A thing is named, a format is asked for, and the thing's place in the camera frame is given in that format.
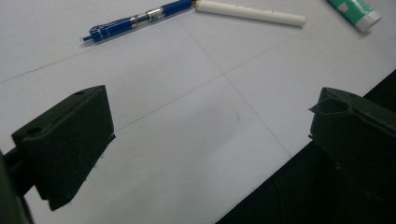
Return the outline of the green and white glue stick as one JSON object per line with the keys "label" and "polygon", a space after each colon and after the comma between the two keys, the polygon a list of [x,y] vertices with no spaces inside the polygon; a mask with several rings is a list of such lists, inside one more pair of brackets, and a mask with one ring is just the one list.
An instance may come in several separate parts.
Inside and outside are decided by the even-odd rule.
{"label": "green and white glue stick", "polygon": [[361,33],[368,32],[382,16],[364,0],[326,0]]}

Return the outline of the white marker pen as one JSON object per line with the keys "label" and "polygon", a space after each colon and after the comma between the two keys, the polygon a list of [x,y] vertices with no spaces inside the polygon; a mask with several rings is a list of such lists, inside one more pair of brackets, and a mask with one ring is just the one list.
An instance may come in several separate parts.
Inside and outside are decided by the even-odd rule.
{"label": "white marker pen", "polygon": [[256,21],[274,22],[298,27],[303,27],[307,22],[307,18],[301,15],[213,2],[210,0],[197,0],[196,10],[199,12],[213,13]]}

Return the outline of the white table cover sheet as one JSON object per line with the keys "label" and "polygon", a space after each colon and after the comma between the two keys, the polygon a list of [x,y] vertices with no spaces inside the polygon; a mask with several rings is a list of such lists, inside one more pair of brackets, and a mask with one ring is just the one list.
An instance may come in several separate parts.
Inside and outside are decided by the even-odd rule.
{"label": "white table cover sheet", "polygon": [[171,0],[0,0],[0,149],[73,92],[106,87],[115,140],[68,205],[36,224],[208,224],[309,140],[324,87],[364,94],[396,69],[396,0],[369,33],[327,0],[215,0],[301,28],[188,10],[99,44],[91,27]]}

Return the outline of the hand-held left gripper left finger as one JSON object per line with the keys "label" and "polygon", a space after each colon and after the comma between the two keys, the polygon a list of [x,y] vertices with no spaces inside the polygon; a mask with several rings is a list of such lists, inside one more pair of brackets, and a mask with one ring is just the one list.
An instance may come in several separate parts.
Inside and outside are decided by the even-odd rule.
{"label": "hand-held left gripper left finger", "polygon": [[70,203],[114,138],[106,87],[71,94],[12,134],[17,193],[35,187],[52,211]]}

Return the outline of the blue pen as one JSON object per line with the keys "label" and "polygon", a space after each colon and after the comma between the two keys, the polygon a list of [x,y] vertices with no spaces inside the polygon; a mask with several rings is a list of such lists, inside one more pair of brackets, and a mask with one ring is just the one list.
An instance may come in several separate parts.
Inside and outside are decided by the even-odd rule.
{"label": "blue pen", "polygon": [[175,2],[147,10],[141,14],[116,21],[93,26],[89,33],[81,38],[83,43],[100,42],[115,35],[129,32],[137,27],[173,16],[192,7],[193,0],[176,0]]}

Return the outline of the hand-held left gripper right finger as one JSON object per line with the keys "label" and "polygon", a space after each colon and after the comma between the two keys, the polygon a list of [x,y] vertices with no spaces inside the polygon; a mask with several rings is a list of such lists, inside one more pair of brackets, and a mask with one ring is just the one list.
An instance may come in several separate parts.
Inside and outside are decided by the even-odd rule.
{"label": "hand-held left gripper right finger", "polygon": [[354,93],[321,90],[310,133],[359,190],[396,202],[396,113]]}

